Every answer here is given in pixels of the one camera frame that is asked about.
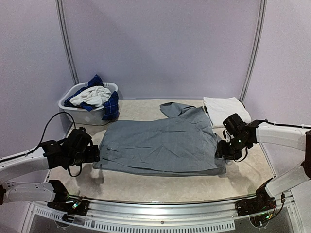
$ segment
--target white cloth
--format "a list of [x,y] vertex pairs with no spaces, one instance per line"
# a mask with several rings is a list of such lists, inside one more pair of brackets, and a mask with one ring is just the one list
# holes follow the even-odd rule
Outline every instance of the white cloth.
[[213,128],[223,127],[223,121],[234,113],[237,113],[246,123],[251,122],[250,114],[235,97],[228,99],[203,97],[203,102]]
[[103,103],[107,102],[111,96],[109,89],[103,86],[93,86],[90,87],[79,95],[72,97],[70,103],[74,106],[79,106],[82,102],[90,104],[95,107],[102,106]]

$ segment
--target folded white cloth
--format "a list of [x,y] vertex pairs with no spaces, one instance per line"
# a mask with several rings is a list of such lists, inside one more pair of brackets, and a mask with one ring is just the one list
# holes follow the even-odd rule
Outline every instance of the folded white cloth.
[[243,104],[235,97],[228,99],[203,97],[203,102],[213,128],[223,127],[223,121],[228,116],[237,113],[246,123],[251,122],[251,116]]
[[93,86],[90,87],[79,95],[72,97],[70,103],[74,106],[79,106],[82,102],[90,104],[95,107],[102,106],[103,103],[107,102],[111,96],[109,89],[103,86]]

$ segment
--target laundry basket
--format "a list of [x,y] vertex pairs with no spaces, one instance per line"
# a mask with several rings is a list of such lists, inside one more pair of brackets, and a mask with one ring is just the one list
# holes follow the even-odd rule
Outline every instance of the laundry basket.
[[[105,88],[108,88],[111,91],[111,93],[113,93],[114,91],[118,91],[118,86],[115,85],[114,83],[103,82],[103,85]],[[67,94],[58,102],[59,108],[62,109],[64,112],[71,114],[76,123],[85,124],[85,125],[107,124],[109,122],[108,120],[102,120],[103,115],[105,114],[104,106],[95,108],[90,112],[82,108],[70,108],[70,107],[64,106],[65,100],[68,97],[72,96],[74,93],[76,93],[78,90],[80,90],[84,86],[86,87],[87,83],[79,83],[73,86],[67,92]]]

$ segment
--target wall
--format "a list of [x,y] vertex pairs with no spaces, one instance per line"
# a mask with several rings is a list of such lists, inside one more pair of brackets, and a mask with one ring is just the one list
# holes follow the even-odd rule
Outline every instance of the wall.
[[96,73],[121,98],[239,97],[259,0],[68,0],[80,81]]
[[[0,2],[0,157],[37,145],[57,102],[73,86],[54,0]],[[56,117],[45,140],[61,139],[69,126]],[[42,180],[34,173],[26,180]],[[0,207],[0,232],[20,232],[27,203]]]
[[[311,124],[311,1],[269,0],[245,105],[253,119]],[[304,153],[265,145],[277,175]],[[311,182],[292,189],[305,231],[311,232]]]

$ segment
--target beige table surface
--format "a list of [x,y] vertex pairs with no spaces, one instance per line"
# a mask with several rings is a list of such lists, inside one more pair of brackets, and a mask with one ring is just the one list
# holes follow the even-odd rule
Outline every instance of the beige table surface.
[[[202,106],[202,100],[120,100],[119,120],[150,121],[166,118],[159,105],[178,102]],[[86,128],[93,143],[99,144],[109,125]],[[223,129],[214,129],[221,136]],[[79,167],[71,168],[76,174]],[[102,200],[130,202],[189,202],[230,199],[253,194],[273,177],[260,145],[249,149],[248,157],[241,163],[228,161],[227,173],[220,176],[157,177],[93,169],[84,164],[82,174],[70,177],[61,167],[51,170],[50,179],[60,180],[69,193]]]

